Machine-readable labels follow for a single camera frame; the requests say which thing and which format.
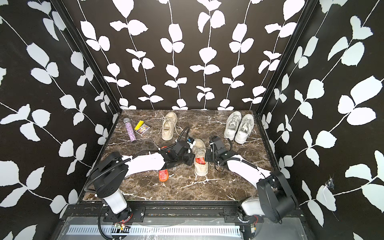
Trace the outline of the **beige lace sneaker one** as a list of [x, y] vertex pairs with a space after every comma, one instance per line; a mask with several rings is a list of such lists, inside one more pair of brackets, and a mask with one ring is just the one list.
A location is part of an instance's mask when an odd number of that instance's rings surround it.
[[170, 141], [173, 138], [177, 119], [178, 118], [175, 112], [169, 112], [163, 117], [161, 133], [164, 141]]
[[195, 155], [194, 165], [196, 176], [206, 176], [208, 174], [208, 164], [205, 160], [207, 148], [200, 139], [195, 139], [192, 152]]

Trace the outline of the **red orange insole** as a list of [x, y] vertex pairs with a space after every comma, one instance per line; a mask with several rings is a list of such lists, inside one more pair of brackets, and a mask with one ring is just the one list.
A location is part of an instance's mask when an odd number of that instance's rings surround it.
[[169, 179], [168, 170], [160, 170], [159, 171], [159, 181], [160, 182], [166, 182], [168, 179]]

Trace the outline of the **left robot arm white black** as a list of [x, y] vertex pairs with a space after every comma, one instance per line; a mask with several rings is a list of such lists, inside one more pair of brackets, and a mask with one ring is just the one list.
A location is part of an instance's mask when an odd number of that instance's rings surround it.
[[133, 174], [147, 171], [163, 171], [181, 164], [192, 165], [195, 154], [192, 151], [195, 139], [189, 136], [186, 127], [174, 144], [158, 150], [144, 150], [134, 156], [123, 158], [119, 152], [112, 152], [91, 172], [91, 179], [84, 187], [85, 192], [97, 195], [118, 215], [129, 210], [129, 205], [120, 190], [123, 180]]

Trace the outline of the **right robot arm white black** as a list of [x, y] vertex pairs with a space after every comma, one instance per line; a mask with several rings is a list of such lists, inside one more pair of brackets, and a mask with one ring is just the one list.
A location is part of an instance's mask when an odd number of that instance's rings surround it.
[[295, 210], [299, 204], [286, 177], [280, 171], [271, 172], [257, 167], [233, 151], [232, 142], [227, 149], [218, 136], [210, 137], [210, 150], [206, 161], [231, 171], [257, 189], [257, 196], [240, 201], [240, 213], [244, 216], [265, 216], [273, 223]]

